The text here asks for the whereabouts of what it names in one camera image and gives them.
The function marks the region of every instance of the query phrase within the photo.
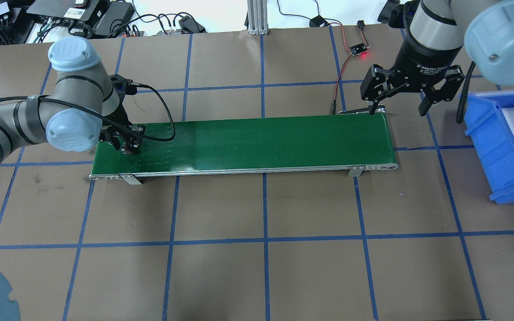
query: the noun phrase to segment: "blue plastic bin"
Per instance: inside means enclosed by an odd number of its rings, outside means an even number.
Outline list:
[[[514,90],[470,93],[465,123],[493,192],[489,198],[514,203]]]

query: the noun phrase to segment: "red wire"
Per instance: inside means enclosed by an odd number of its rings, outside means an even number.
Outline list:
[[[331,22],[329,25],[332,24],[337,24],[340,26],[340,30],[342,30],[342,41],[344,42],[344,49],[350,53],[350,48],[348,48],[348,45],[346,45],[346,32],[344,32],[344,26],[340,22]]]
[[[342,64],[342,68],[340,69],[340,74],[338,75],[338,79],[336,80],[336,86],[334,87],[334,98],[332,100],[336,100],[336,94],[338,93],[338,84],[340,83],[342,74],[344,73],[344,70],[346,69],[346,65],[348,65],[348,61],[350,60],[351,57],[352,57],[352,55],[349,55],[349,57]]]

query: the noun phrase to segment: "wire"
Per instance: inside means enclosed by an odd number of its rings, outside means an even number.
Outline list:
[[[342,64],[342,67],[340,68],[340,74],[338,75],[338,78],[336,79],[336,85],[334,87],[334,95],[332,96],[332,110],[331,115],[334,115],[336,113],[336,96],[338,93],[338,85],[340,83],[340,80],[342,79],[342,74],[344,73],[346,66],[348,65],[348,61],[352,58],[352,54],[349,55],[349,57],[344,61]]]
[[[80,111],[86,112],[88,114],[91,114],[94,117],[100,118],[103,122],[106,122],[106,123],[114,126],[115,128],[117,128],[117,129],[119,129],[119,130],[121,130],[123,132],[127,132],[128,134],[132,134],[132,135],[134,135],[134,136],[136,136],[138,138],[143,138],[145,140],[154,140],[156,142],[169,142],[169,141],[172,141],[176,137],[176,126],[174,124],[174,120],[172,119],[172,115],[170,113],[170,110],[169,110],[166,102],[162,98],[162,96],[159,94],[159,92],[157,92],[151,86],[143,85],[141,83],[133,83],[133,85],[135,85],[137,87],[140,87],[140,88],[150,89],[158,96],[158,98],[160,99],[160,101],[164,105],[164,108],[165,108],[165,110],[166,110],[166,112],[168,114],[168,118],[170,119],[170,124],[172,126],[172,135],[169,138],[159,138],[159,137],[147,136],[147,135],[141,134],[140,132],[137,132],[137,131],[133,130],[129,126],[124,126],[124,125],[120,124],[119,122],[115,122],[113,120],[110,120],[109,118],[106,118],[105,116],[100,115],[99,113],[97,113],[94,110],[90,110],[88,108],[84,108],[84,107],[82,107],[80,105],[77,105],[77,104],[73,104],[73,103],[70,103],[70,102],[65,102],[63,100],[47,98],[47,97],[40,97],[39,100],[42,101],[42,102],[61,104],[63,106],[75,108],[75,109],[78,109]],[[26,100],[26,99],[27,99],[27,96],[13,96],[13,97],[0,98],[0,102],[6,102],[6,101],[9,101],[9,100]]]
[[[132,0],[132,6],[134,7],[134,12],[136,12],[136,16],[138,16],[138,18],[140,18],[140,20],[142,22],[146,22],[146,23],[151,22],[151,21],[145,21],[144,19],[141,18],[141,14],[139,14],[138,11],[136,10],[136,4],[134,4],[134,0]]]
[[[130,21],[126,22],[125,24],[122,24],[122,25],[118,26],[118,28],[117,28],[116,30],[112,31],[112,32],[110,33],[110,35],[108,35],[108,37],[106,37],[106,38],[111,38],[111,37],[113,37],[114,35],[118,34],[118,33],[121,31],[121,29],[126,28],[128,25],[132,24],[133,22],[135,22],[135,21],[137,21],[137,20],[140,20],[141,18],[143,18],[143,17],[145,17],[145,16],[153,16],[153,17],[155,18],[154,20],[145,21],[145,22],[149,23],[149,22],[158,21],[158,22],[160,23],[160,26],[162,27],[162,30],[164,31],[164,33],[165,33],[165,34],[168,34],[168,33],[166,32],[166,29],[164,29],[164,24],[162,23],[162,21],[161,21],[161,19],[159,18],[159,16],[156,16],[155,14],[149,14],[149,13],[147,13],[147,14],[144,14],[144,15],[142,15],[142,16],[139,16],[139,17],[137,17],[137,18],[134,18],[134,19],[130,20]]]
[[[346,44],[346,32],[344,31],[344,26],[341,24],[340,21],[338,22],[331,22],[329,25],[337,24],[340,26],[340,30],[342,30],[342,41],[344,43],[344,49],[348,51],[349,53],[352,53],[348,45]]]
[[[366,39],[366,36],[364,35],[364,28],[361,28],[362,30],[362,38],[365,40],[366,47],[370,48],[370,44],[368,43],[368,40]]]
[[[469,69],[467,69],[465,81],[463,81],[463,89],[461,89],[459,104],[457,105],[457,116],[455,118],[455,121],[458,124],[461,124],[463,122],[463,116],[465,116],[465,111],[467,111],[467,96],[469,95],[469,82],[471,81],[471,75],[473,75],[474,69],[475,62],[471,61],[471,65],[469,65]]]
[[[135,37],[140,37],[140,29],[136,25],[132,25],[132,33]]]
[[[316,15],[317,16],[320,16],[320,7],[319,7],[319,2],[317,0],[315,0],[315,3],[316,3]]]
[[[307,20],[311,20],[310,18],[306,17],[306,16],[301,16],[300,14],[290,14],[290,13],[283,13],[281,11],[281,5],[279,4],[279,0],[277,0],[277,8],[279,9],[279,13],[282,14],[283,16],[299,16],[300,18],[305,18]]]
[[[55,29],[56,27],[58,27],[60,24],[60,22],[57,22],[55,24],[53,24],[53,26],[51,26],[51,28],[45,30],[43,32],[43,34],[41,35],[41,38],[39,38],[39,43],[43,43],[43,41],[45,40],[45,38],[47,38],[47,35],[49,35],[49,33],[51,32],[51,30]]]

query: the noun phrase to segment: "blue tape line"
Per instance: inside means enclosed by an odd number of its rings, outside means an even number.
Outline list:
[[[86,205],[84,206],[84,215],[82,218],[82,224],[80,224],[79,242],[77,244],[77,254],[75,254],[75,262],[73,263],[73,272],[71,273],[71,281],[69,283],[69,290],[67,291],[67,299],[65,301],[65,309],[63,310],[63,321],[67,321],[67,315],[69,314],[69,306],[71,305],[71,296],[73,295],[73,287],[75,285],[75,278],[77,277],[78,261],[80,258],[80,249],[82,240],[84,238],[84,230],[86,230],[86,221],[88,219],[88,210],[90,210],[90,202],[92,199],[92,192],[94,191],[94,181],[90,182],[88,187],[88,196],[86,198]]]
[[[452,238],[459,236],[459,232],[441,233],[414,233],[414,234],[372,234],[366,235],[367,239],[415,239],[415,238]],[[464,236],[505,236],[514,235],[514,230],[500,231],[470,231],[463,232]],[[322,242],[334,240],[362,240],[362,235],[323,235],[323,236],[284,236],[268,237],[267,242]],[[235,244],[235,243],[262,243],[265,238],[241,238],[241,239],[206,239],[206,240],[175,240],[174,245],[202,245],[202,244]],[[116,242],[116,243],[83,243],[81,248],[87,247],[139,247],[139,246],[169,246],[169,241],[151,242]],[[79,244],[19,244],[0,245],[0,250],[25,250],[38,248],[76,248]]]
[[[267,173],[263,173],[263,260],[265,265],[265,320],[271,320],[271,292],[269,290],[269,220],[267,209]]]
[[[475,148],[473,145],[448,145],[448,146],[439,146],[441,150],[450,150],[450,149],[472,149]],[[435,146],[422,146],[420,148],[394,148],[396,152],[406,152],[412,150],[436,150]]]
[[[261,57],[261,118],[265,118],[265,44],[263,35],[259,36]]]
[[[316,82],[288,82],[288,83],[266,83],[265,87],[292,87],[292,86],[318,86],[334,85],[336,81],[316,81]]]
[[[235,244],[235,243],[261,243],[263,238],[246,239],[209,239],[209,240],[174,240],[174,245],[201,245],[201,244]]]
[[[21,245],[0,245],[0,250],[27,250],[41,248],[77,248],[78,244],[21,244]]]
[[[471,149],[475,148],[473,145],[451,145],[451,146],[439,146],[441,150],[450,150],[450,149]]]
[[[1,206],[1,210],[0,210],[0,227],[1,227],[1,222],[4,219],[5,210],[7,209],[7,204],[9,202],[9,196],[11,195],[11,190],[13,188],[13,183],[15,183],[15,178],[17,177],[17,171],[19,170],[18,163],[21,163],[21,158],[23,158],[23,153],[24,152],[25,152],[25,148],[21,148],[21,151],[19,152],[19,157],[17,159],[17,164],[15,166],[15,169],[13,170],[13,176],[11,177],[11,181],[9,182],[8,191],[5,194],[4,203]]]
[[[310,242],[310,241],[330,241],[330,240],[361,240],[362,235],[327,235],[327,236],[284,236],[268,238],[270,242]]]
[[[514,235],[514,231],[463,232],[463,235],[465,235],[465,236]]]
[[[170,91],[184,91],[184,88],[172,88],[172,89],[156,89],[159,93],[168,93]],[[152,93],[151,90],[137,90],[137,94],[148,94]]]
[[[261,85],[238,85],[238,86],[219,86],[219,87],[194,87],[188,88],[189,91],[200,90],[222,90],[222,89],[246,89],[246,88],[261,88]]]
[[[341,83],[362,83],[362,82],[363,82],[363,80],[359,80],[359,79],[357,79],[357,80],[351,80],[351,81],[343,81],[343,80],[341,80],[340,82],[341,82]]]
[[[73,165],[90,165],[92,164],[91,160],[82,160],[80,162],[41,162],[41,163],[21,163],[18,164],[20,167],[29,167],[29,166],[73,166]]]
[[[430,125],[430,131],[432,133],[432,138],[434,138],[434,145],[437,148],[437,158],[439,159],[441,173],[442,173],[443,179],[445,181],[445,187],[447,189],[447,194],[449,196],[449,203],[451,203],[451,210],[453,211],[455,225],[457,226],[457,231],[459,232],[459,238],[461,239],[461,247],[463,248],[465,262],[467,262],[467,269],[469,270],[469,276],[471,277],[471,284],[473,285],[473,291],[475,292],[475,298],[477,300],[477,305],[479,306],[479,313],[481,314],[482,319],[487,319],[487,317],[485,315],[485,308],[483,307],[483,301],[481,300],[481,294],[479,293],[479,286],[477,285],[477,280],[475,279],[475,272],[473,271],[473,264],[471,263],[471,258],[469,257],[469,250],[467,250],[467,242],[465,241],[465,236],[463,234],[463,228],[461,227],[461,221],[459,220],[459,214],[457,213],[457,207],[455,206],[455,199],[453,198],[453,192],[451,191],[451,185],[449,184],[449,178],[447,177],[447,170],[445,170],[445,163],[443,161],[443,157],[441,156],[441,149],[439,148],[439,144],[437,143],[437,137],[436,137],[436,133],[435,133],[435,129],[434,129],[434,123],[432,122],[430,114],[427,114],[426,118],[428,120],[428,124]]]
[[[164,288],[164,305],[162,307],[162,320],[168,319],[168,302],[170,300],[170,276],[172,272],[172,258],[174,256],[174,238],[176,235],[176,217],[178,215],[178,194],[180,190],[180,177],[176,177],[176,186],[174,188],[174,208],[172,210],[172,225],[170,227],[170,242],[168,248],[168,262],[166,266],[166,284]]]
[[[394,148],[396,152],[408,152],[412,150],[435,150],[434,146],[422,146],[420,148]]]
[[[39,95],[42,95],[45,91],[45,86],[47,86],[47,81],[49,80],[49,74],[51,73],[52,65],[49,62],[49,67],[47,67],[47,73],[45,74],[45,79],[43,80],[43,85],[41,86],[41,90],[39,91]]]
[[[190,83],[190,63],[191,63],[191,45],[194,37],[190,34],[190,44],[187,49],[187,61],[186,61],[186,81],[184,83],[184,102],[182,107],[182,122],[186,121],[186,110],[187,110],[187,92],[188,85]]]
[[[332,42],[332,51],[334,53],[334,61],[336,63],[336,77],[340,75],[340,62],[338,61],[338,53],[336,52],[336,42],[334,41],[334,33],[332,32],[332,26],[328,26],[328,31],[330,33],[330,40]],[[346,103],[344,101],[344,87],[342,86],[342,81],[338,84],[338,89],[340,90],[340,103],[342,104],[342,110],[346,111]]]
[[[458,232],[441,232],[441,233],[415,233],[415,234],[377,234],[367,235],[368,239],[419,239],[419,238],[451,238],[459,236]]]
[[[81,244],[82,248],[97,247],[139,247],[139,246],[168,246],[168,241],[151,241],[151,242],[118,242],[118,243],[86,243]]]
[[[365,261],[366,261],[366,274],[368,277],[368,287],[370,289],[370,301],[372,302],[372,313],[374,320],[378,320],[378,309],[376,305],[376,294],[374,291],[374,282],[372,277],[372,267],[370,265],[370,254],[368,249],[368,238],[366,236],[366,227],[364,222],[364,214],[362,212],[362,201],[361,201],[361,190],[358,185],[358,177],[354,177],[354,191],[356,193],[356,205],[358,207],[358,219],[361,225],[361,233],[362,233],[362,246],[365,252]]]
[[[124,37],[122,37],[122,41],[120,41],[120,51],[118,51],[118,60],[116,61],[116,68],[114,69],[114,73],[117,74],[120,69],[120,61],[122,60],[122,51],[124,50]]]

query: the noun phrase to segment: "green conveyor belt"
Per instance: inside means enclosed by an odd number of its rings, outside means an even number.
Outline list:
[[[149,136],[171,134],[169,123],[145,125]],[[144,140],[136,155],[98,144],[91,177],[397,167],[384,114],[177,122],[176,130],[172,142]]]

